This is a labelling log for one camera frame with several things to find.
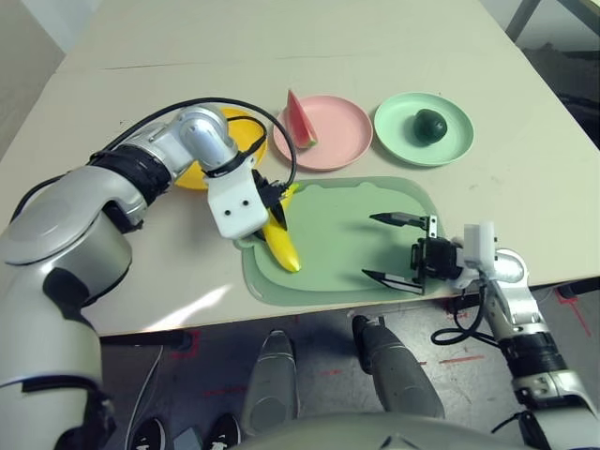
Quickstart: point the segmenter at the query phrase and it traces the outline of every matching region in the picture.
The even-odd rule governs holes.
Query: floor
[[[563,356],[597,405],[600,292],[570,303],[551,289],[535,296]],[[255,358],[273,328],[284,329],[296,345],[300,416],[381,411],[372,381],[354,355],[351,319],[357,313],[383,315],[388,327],[412,349],[440,394],[447,420],[489,432],[519,410],[502,354],[472,339],[450,347],[432,345],[429,335],[451,325],[452,319],[443,302],[415,302],[192,329],[195,342],[190,351],[165,349],[138,417],[161,417],[174,437],[190,426],[205,436],[221,413],[239,416]],[[118,426],[106,448],[123,448],[129,415],[157,352],[153,347],[103,348],[105,385],[114,397]],[[514,423],[497,436],[521,443]]]

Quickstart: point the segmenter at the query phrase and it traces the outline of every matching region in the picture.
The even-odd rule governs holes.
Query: yellow plate
[[[221,112],[225,114],[225,117],[235,117],[236,115],[250,116],[246,111],[238,110],[237,108],[221,108]],[[245,152],[263,135],[263,129],[259,124],[250,122],[249,120],[234,120],[229,123],[229,135],[237,143],[237,148]],[[255,153],[256,165],[261,162],[266,153],[266,141],[264,141]],[[175,184],[180,188],[206,190],[208,186],[204,183],[203,179],[204,172],[200,164],[194,162]]]

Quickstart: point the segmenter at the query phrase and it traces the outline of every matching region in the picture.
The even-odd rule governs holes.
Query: yellow banana
[[[285,197],[281,200],[283,211],[288,209],[292,201],[292,195],[299,187],[300,185],[294,183],[285,191]],[[289,272],[298,272],[300,270],[300,259],[298,258],[298,252],[293,246],[290,234],[279,225],[270,211],[269,221],[262,227],[262,233],[264,234],[266,245],[269,246],[271,253],[273,253],[273,256],[281,267]]]

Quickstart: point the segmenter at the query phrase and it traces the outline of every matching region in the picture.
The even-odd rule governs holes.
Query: black cable
[[[500,424],[498,424],[496,427],[494,427],[494,429],[491,430],[491,434],[494,434],[500,428],[505,427],[506,425],[510,424],[512,421],[519,419],[519,417],[522,414],[523,414],[523,412],[516,412],[513,415],[511,415],[509,418],[507,418],[506,420],[502,420]]]
[[[461,300],[464,299],[464,295],[465,292],[462,292],[461,295]],[[479,340],[480,342],[483,342],[487,345],[491,345],[492,347],[496,347],[496,348],[500,348],[498,343],[496,343],[496,341],[494,340],[494,336],[490,336],[487,335],[485,333],[480,333],[479,331],[477,331],[477,328],[479,328],[479,325],[481,324],[481,322],[484,319],[484,313],[485,313],[485,303],[486,303],[486,287],[485,286],[480,286],[479,287],[479,309],[477,309],[477,315],[475,316],[475,320],[472,322],[472,324],[465,328],[463,327],[460,322],[458,321],[458,307],[454,307],[454,313],[453,313],[453,317],[454,317],[454,323],[456,324],[457,328],[442,328],[441,330],[436,331],[435,333],[433,333],[431,335],[431,342],[433,342],[435,345],[453,345],[453,344],[458,344],[459,342],[462,342],[463,340],[466,340],[468,338],[474,338]],[[439,336],[441,335],[446,335],[446,334],[458,334],[458,336],[456,337],[450,337],[448,339],[440,339]]]
[[[112,141],[110,141],[108,144],[106,144],[99,152],[96,152],[94,155],[92,155],[91,158],[95,158],[97,155],[99,155],[101,153],[112,151],[114,149],[114,147],[116,147],[119,143],[121,143],[126,138],[131,136],[133,133],[135,133],[140,128],[143,128],[144,126],[148,125],[149,123],[154,122],[160,116],[162,116],[166,113],[170,113],[175,110],[179,110],[181,108],[186,108],[188,106],[198,105],[201,103],[225,103],[225,104],[241,106],[242,108],[247,108],[256,113],[262,114],[264,117],[269,119],[269,121],[271,121],[273,123],[273,125],[275,127],[277,127],[279,129],[279,131],[281,131],[281,134],[283,135],[283,138],[285,139],[286,144],[288,144],[288,147],[290,148],[290,155],[291,155],[291,159],[292,159],[292,167],[290,169],[290,176],[288,178],[288,181],[283,184],[282,191],[285,191],[287,188],[289,188],[292,185],[293,180],[296,176],[296,169],[297,169],[298,163],[297,163],[296,149],[293,146],[293,141],[292,141],[292,138],[290,137],[290,134],[285,129],[285,127],[283,125],[281,125],[281,123],[276,119],[276,117],[273,116],[271,113],[267,112],[266,110],[264,110],[263,108],[261,108],[259,106],[253,105],[251,103],[247,103],[242,100],[236,100],[234,98],[224,98],[224,97],[194,98],[191,100],[184,100],[184,101],[180,101],[178,103],[174,103],[173,105],[166,106],[156,112],[146,115],[142,120],[133,124],[131,127],[126,129],[125,131],[123,131],[116,138],[114,138]],[[246,120],[251,120],[252,122],[256,122],[262,128],[263,135],[261,136],[261,138],[259,138],[254,144],[252,144],[250,146],[250,148],[246,152],[244,152],[244,156],[245,156],[245,158],[247,158],[250,155],[254,154],[261,147],[261,145],[263,145],[263,142],[266,140],[266,127],[260,120],[256,119],[255,117],[251,117],[251,116],[238,116],[238,117],[234,117],[233,120],[238,120],[239,118],[244,118]],[[49,178],[48,180],[42,181],[41,183],[38,183],[37,185],[35,185],[31,189],[29,189],[27,191],[27,193],[25,193],[25,195],[23,195],[23,197],[21,198],[21,200],[19,201],[19,204],[17,204],[17,207],[15,208],[15,211],[12,213],[12,217],[10,218],[10,222],[12,222],[15,218],[17,218],[19,216],[19,214],[23,211],[24,207],[27,205],[27,202],[29,202],[31,197],[33,197],[33,195],[36,194],[36,192],[38,192],[42,188],[45,188],[48,185],[51,185],[52,183],[60,180],[63,176],[64,176],[63,174],[54,176],[53,178]]]
[[[297,169],[298,161],[297,161],[296,149],[293,146],[293,141],[292,141],[292,138],[290,137],[290,134],[285,129],[285,127],[283,125],[281,125],[281,123],[276,119],[276,117],[273,116],[270,112],[267,112],[263,108],[253,105],[252,103],[247,103],[246,101],[243,101],[243,100],[236,100],[234,98],[225,98],[225,97],[193,98],[190,100],[184,100],[184,101],[174,103],[173,105],[170,105],[170,106],[166,106],[156,112],[153,112],[153,113],[145,116],[144,119],[140,120],[139,122],[133,124],[131,127],[126,129],[125,131],[123,131],[116,138],[114,138],[112,141],[110,141],[106,146],[104,146],[104,148],[102,150],[100,150],[100,153],[110,152],[111,150],[113,150],[113,148],[116,145],[118,145],[123,140],[125,140],[126,138],[131,136],[137,130],[148,125],[151,122],[154,122],[160,116],[162,116],[166,113],[170,113],[172,111],[179,110],[181,108],[187,108],[188,106],[199,105],[202,103],[224,103],[224,104],[229,104],[229,105],[240,106],[242,108],[252,110],[255,113],[259,113],[259,114],[263,115],[264,117],[266,117],[267,119],[269,119],[269,121],[272,122],[273,125],[275,127],[277,127],[279,131],[281,131],[281,134],[283,135],[283,138],[285,139],[286,144],[288,144],[288,147],[290,148],[292,167],[290,169],[290,176],[288,177],[288,181],[283,184],[283,190],[289,188],[292,185],[293,179],[296,176],[296,169]]]
[[[227,121],[228,122],[233,122],[235,120],[249,120],[250,122],[254,122],[255,124],[258,124],[259,126],[261,126],[262,129],[262,135],[259,139],[257,139],[256,141],[254,141],[252,143],[252,145],[245,151],[242,152],[245,156],[245,158],[253,155],[254,153],[256,153],[258,151],[259,148],[261,148],[261,145],[263,145],[264,141],[266,141],[266,127],[264,126],[263,122],[261,122],[259,119],[257,119],[256,117],[252,117],[250,115],[236,115],[235,117],[228,117]]]
[[[13,222],[15,218],[19,216],[19,214],[23,211],[24,207],[27,205],[27,202],[31,200],[31,198],[38,192],[40,189],[45,188],[46,186],[51,185],[52,183],[60,180],[64,175],[53,176],[52,178],[48,178],[47,180],[42,181],[41,183],[37,183],[31,189],[29,189],[25,195],[22,196],[21,200],[17,204],[14,212],[12,213],[12,217],[10,218],[10,222]]]

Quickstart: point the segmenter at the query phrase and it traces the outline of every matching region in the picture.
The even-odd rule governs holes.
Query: mint green plate
[[[393,227],[369,215],[403,211],[436,214],[426,192],[396,177],[338,178],[300,182],[286,212],[302,269],[282,269],[266,244],[236,241],[248,290],[271,305],[327,305],[414,299],[372,280],[361,269],[411,278],[411,245],[424,237],[414,227]],[[436,281],[427,284],[434,289]]]
[[[431,145],[420,143],[413,133],[419,110],[440,113],[448,124],[446,135]],[[390,97],[375,113],[375,132],[394,156],[417,166],[441,166],[465,156],[473,143],[473,124],[457,105],[432,94],[411,92]]]

